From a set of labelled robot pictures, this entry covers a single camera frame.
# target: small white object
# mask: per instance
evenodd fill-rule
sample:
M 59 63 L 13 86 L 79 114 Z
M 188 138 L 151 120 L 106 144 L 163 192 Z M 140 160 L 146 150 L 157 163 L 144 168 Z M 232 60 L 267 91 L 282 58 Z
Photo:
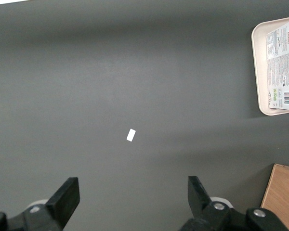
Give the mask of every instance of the small white object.
M 40 208 L 38 206 L 34 206 L 32 209 L 30 209 L 30 213 L 36 213 L 39 212 Z
M 230 201 L 220 198 L 220 197 L 211 197 L 210 198 L 213 202 L 223 202 L 224 204 L 228 205 L 229 208 L 233 208 L 233 205 L 230 203 Z
M 264 218 L 266 216 L 265 212 L 263 212 L 262 210 L 260 209 L 255 209 L 254 210 L 254 214 L 260 218 Z
M 127 138 L 126 138 L 126 139 L 127 139 L 128 141 L 132 142 L 132 140 L 134 139 L 135 133 L 136 133 L 135 130 L 130 129 L 130 132 L 129 132 L 129 134 L 127 135 Z
M 224 210 L 225 206 L 221 203 L 216 203 L 214 204 L 214 208 L 216 208 L 217 210 Z

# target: plastic tray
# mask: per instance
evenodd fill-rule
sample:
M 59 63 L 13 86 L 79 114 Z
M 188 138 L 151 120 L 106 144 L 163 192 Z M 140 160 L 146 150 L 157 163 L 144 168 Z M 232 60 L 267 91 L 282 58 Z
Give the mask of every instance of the plastic tray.
M 267 70 L 266 70 L 266 34 L 289 22 L 289 18 L 258 24 L 252 34 L 252 50 L 254 53 L 257 93 L 259 109 L 268 116 L 289 113 L 289 110 L 269 108 Z

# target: barcode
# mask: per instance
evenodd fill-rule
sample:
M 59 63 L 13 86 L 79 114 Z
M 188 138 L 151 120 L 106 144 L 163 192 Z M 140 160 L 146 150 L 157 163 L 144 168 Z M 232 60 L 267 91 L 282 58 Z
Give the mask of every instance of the barcode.
M 289 104 L 289 92 L 284 92 L 284 103 Z

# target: metal screw head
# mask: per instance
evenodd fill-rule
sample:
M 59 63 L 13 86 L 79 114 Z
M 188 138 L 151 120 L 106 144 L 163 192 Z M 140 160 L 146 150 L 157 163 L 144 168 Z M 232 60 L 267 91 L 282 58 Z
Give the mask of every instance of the metal screw head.
M 36 213 L 40 210 L 38 206 L 34 206 L 32 209 L 30 209 L 30 213 Z
M 255 209 L 254 210 L 254 214 L 260 218 L 264 218 L 266 216 L 265 212 L 263 212 L 262 210 L 260 209 Z
M 221 203 L 215 203 L 214 208 L 216 208 L 217 210 L 223 210 L 225 206 Z

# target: wooden block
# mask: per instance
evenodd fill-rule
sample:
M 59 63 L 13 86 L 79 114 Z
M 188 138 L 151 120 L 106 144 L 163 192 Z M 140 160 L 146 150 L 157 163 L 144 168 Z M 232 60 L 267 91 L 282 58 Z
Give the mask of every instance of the wooden block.
M 275 164 L 261 204 L 289 229 L 289 167 Z

